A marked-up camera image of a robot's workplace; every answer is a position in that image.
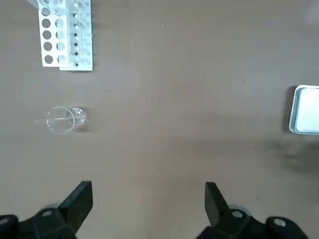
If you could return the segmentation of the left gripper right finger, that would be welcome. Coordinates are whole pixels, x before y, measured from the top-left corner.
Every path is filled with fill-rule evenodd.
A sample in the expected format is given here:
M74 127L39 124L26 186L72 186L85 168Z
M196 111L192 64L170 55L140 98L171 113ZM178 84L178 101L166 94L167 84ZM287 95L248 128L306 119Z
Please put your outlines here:
M205 183L205 211L210 222L199 239L307 239L306 233L292 220L272 216L264 223L241 209L227 204L214 182Z

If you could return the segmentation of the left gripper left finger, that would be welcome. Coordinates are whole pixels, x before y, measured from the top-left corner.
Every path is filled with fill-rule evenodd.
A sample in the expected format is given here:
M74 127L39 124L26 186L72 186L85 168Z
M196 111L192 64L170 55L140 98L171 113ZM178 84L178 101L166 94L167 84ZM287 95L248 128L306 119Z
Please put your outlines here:
M75 239L93 208L91 181L82 181L59 205L46 207L27 220L1 215L2 239Z

